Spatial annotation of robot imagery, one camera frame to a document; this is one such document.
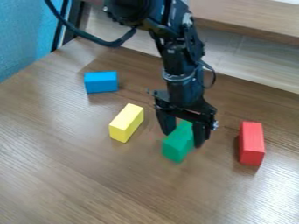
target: wooden step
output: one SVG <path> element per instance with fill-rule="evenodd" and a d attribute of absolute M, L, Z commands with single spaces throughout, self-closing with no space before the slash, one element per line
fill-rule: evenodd
<path fill-rule="evenodd" d="M 299 0 L 190 0 L 200 25 L 299 46 Z"/>
<path fill-rule="evenodd" d="M 100 7 L 86 7 L 81 28 L 106 40 L 117 39 L 128 29 L 111 22 Z M 218 73 L 299 94 L 297 48 L 201 27 L 198 32 L 206 43 L 204 60 Z M 138 31 L 124 47 L 159 56 L 146 31 Z"/>

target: wooden table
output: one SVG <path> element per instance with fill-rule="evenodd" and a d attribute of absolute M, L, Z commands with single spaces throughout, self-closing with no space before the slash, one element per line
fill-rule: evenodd
<path fill-rule="evenodd" d="M 299 0 L 190 0 L 201 25 L 299 45 Z"/>
<path fill-rule="evenodd" d="M 0 223 L 298 223 L 299 96 L 220 76 L 206 93 L 221 127 L 182 164 L 145 88 L 161 61 L 77 39 L 0 86 Z M 117 70 L 121 89 L 87 95 L 83 73 Z M 145 121 L 128 143 L 108 124 L 132 102 Z M 263 122 L 260 168 L 235 156 L 242 120 Z"/>

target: wall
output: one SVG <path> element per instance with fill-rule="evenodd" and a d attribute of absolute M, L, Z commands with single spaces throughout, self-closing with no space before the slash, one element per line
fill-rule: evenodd
<path fill-rule="evenodd" d="M 52 0 L 60 9 L 62 0 Z M 43 0 L 1 0 L 0 82 L 51 51 L 57 20 Z"/>

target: wooden block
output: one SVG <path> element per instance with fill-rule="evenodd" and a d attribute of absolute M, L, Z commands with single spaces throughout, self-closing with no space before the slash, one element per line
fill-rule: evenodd
<path fill-rule="evenodd" d="M 163 140 L 162 153 L 175 163 L 181 163 L 188 152 L 194 148 L 192 123 L 182 121 L 177 128 Z"/>
<path fill-rule="evenodd" d="M 84 84 L 88 94 L 117 91 L 117 72 L 86 73 L 84 76 Z"/>
<path fill-rule="evenodd" d="M 261 165 L 265 156 L 262 124 L 243 122 L 240 127 L 240 162 L 245 165 Z"/>
<path fill-rule="evenodd" d="M 109 124 L 111 138 L 126 143 L 143 122 L 143 108 L 128 103 L 118 116 Z"/>

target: toy block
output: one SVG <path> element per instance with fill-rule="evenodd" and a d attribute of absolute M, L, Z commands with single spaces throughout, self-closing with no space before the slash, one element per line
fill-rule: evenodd
<path fill-rule="evenodd" d="M 177 128 L 163 140 L 162 153 L 175 163 L 181 163 L 194 148 L 192 123 L 182 121 Z"/>
<path fill-rule="evenodd" d="M 262 124 L 243 122 L 240 127 L 240 162 L 245 165 L 261 165 L 265 156 Z"/>
<path fill-rule="evenodd" d="M 84 84 L 88 94 L 117 91 L 117 72 L 86 73 L 84 76 Z"/>
<path fill-rule="evenodd" d="M 143 118 L 143 108 L 128 103 L 109 124 L 109 134 L 111 138 L 126 143 L 143 122 Z"/>

